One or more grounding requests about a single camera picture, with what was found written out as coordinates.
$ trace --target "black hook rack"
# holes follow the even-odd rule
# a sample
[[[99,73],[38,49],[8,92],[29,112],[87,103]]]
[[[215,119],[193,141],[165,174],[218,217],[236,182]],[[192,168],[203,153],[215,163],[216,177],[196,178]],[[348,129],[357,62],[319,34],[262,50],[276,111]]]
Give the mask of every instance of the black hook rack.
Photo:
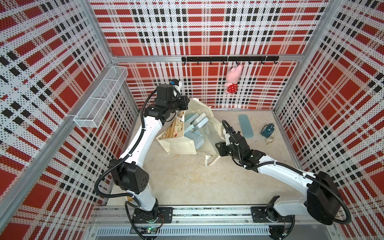
[[[187,64],[187,62],[197,62],[197,65],[200,62],[209,62],[212,65],[212,62],[236,62],[238,65],[240,62],[260,62],[264,64],[265,62],[272,61],[274,64],[277,64],[279,56],[196,56],[196,57],[181,57],[181,61]]]

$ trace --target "rubber band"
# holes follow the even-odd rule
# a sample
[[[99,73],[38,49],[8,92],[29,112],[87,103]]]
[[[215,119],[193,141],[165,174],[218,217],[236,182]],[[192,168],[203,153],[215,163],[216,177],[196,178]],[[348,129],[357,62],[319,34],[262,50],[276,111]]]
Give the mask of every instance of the rubber band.
[[[269,145],[269,144],[272,144],[274,141],[275,141],[275,139],[274,139],[273,137],[268,137],[268,138],[265,140],[265,143],[266,143],[267,145]]]

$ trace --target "red polka dot dress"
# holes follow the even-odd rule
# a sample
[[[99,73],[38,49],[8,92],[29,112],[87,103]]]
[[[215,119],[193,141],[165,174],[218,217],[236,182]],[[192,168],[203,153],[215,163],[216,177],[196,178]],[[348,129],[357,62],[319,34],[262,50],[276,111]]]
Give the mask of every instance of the red polka dot dress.
[[[227,91],[228,91],[229,93],[235,93],[235,92],[237,92],[237,85],[238,85],[238,84],[232,84],[231,86],[229,86],[229,87],[227,88]]]

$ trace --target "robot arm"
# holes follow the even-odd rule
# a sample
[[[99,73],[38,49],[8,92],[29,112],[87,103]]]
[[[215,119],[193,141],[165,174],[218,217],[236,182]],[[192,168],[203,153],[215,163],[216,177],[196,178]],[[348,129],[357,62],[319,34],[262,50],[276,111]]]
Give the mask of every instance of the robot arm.
[[[143,109],[140,111],[141,121],[144,124],[120,156],[124,162],[111,160],[109,164],[114,183],[126,191],[126,195],[132,196],[137,203],[136,207],[142,210],[143,217],[148,220],[157,217],[158,202],[149,190],[149,174],[142,167],[153,139],[170,114],[187,109],[189,99],[180,96],[178,84],[179,82],[174,79],[171,84],[157,86],[154,104],[148,106],[145,111]]]
[[[303,195],[298,199],[274,196],[267,205],[268,219],[274,221],[279,215],[309,214],[326,225],[331,225],[334,221],[341,224],[351,221],[351,214],[328,174],[313,174],[278,162],[263,152],[250,149],[240,132],[235,132],[225,120],[223,126],[226,142],[216,144],[220,156],[231,156],[235,163],[235,159],[240,162],[236,163],[240,167],[274,177]],[[335,219],[341,206],[346,213],[346,220]]]

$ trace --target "perforated panel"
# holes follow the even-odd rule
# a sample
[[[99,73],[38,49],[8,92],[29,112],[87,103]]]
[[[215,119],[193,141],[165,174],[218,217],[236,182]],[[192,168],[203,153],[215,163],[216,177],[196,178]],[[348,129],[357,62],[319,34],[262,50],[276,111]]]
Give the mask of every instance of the perforated panel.
[[[0,199],[105,66],[77,1],[0,5]]]
[[[302,53],[328,3],[90,2],[116,56]]]
[[[103,202],[94,193],[94,182],[110,159],[120,156],[133,122],[131,112],[119,90],[99,128],[75,127],[0,239],[82,239],[93,207]],[[111,179],[108,175],[101,182],[101,191],[107,192]]]
[[[347,239],[383,238],[383,23],[383,1],[343,1],[279,112],[303,168],[343,194]]]
[[[214,108],[272,109],[296,62],[277,64],[245,62],[237,93],[225,94],[228,68],[236,63],[122,63],[128,68],[127,83],[138,106],[158,84],[171,79],[183,82],[182,95],[199,98]]]

